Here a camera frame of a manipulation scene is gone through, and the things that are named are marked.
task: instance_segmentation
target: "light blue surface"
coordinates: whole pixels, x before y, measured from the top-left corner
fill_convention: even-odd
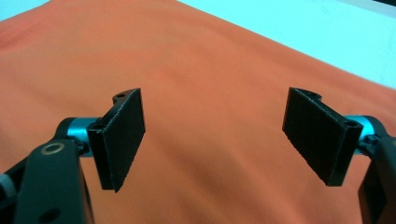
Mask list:
[[[334,0],[180,2],[396,89],[396,7]]]
[[[49,0],[0,0],[0,21],[14,17],[32,8],[39,7]]]

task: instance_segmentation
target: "orange surface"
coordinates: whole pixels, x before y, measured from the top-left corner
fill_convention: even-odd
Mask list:
[[[290,86],[396,135],[396,91],[175,1],[54,0],[2,21],[0,74],[2,172],[63,118],[142,89],[147,132],[120,192],[82,159],[97,223],[361,223],[369,160],[325,187],[281,130]]]

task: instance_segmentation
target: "orange cloth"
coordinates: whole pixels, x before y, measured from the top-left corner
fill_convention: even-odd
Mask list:
[[[290,86],[396,135],[396,91],[175,1],[50,1],[0,22],[0,73],[1,172],[62,119],[142,89],[147,132],[120,192],[81,159],[97,223],[361,223],[369,159],[325,187],[281,130]]]

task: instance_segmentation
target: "orange tablecloth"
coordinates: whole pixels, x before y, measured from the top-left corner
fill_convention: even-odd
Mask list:
[[[53,0],[2,21],[0,78],[1,172],[63,118],[142,89],[147,132],[120,192],[82,159],[97,223],[361,223],[369,159],[325,187],[281,130],[290,86],[396,135],[396,91],[175,1]]]

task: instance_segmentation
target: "orange fabric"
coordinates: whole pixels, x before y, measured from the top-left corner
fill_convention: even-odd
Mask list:
[[[97,223],[361,223],[369,160],[325,187],[281,130],[290,86],[396,135],[396,91],[175,1],[51,1],[0,22],[0,72],[2,172],[62,119],[142,89],[147,132],[120,192],[82,159]]]

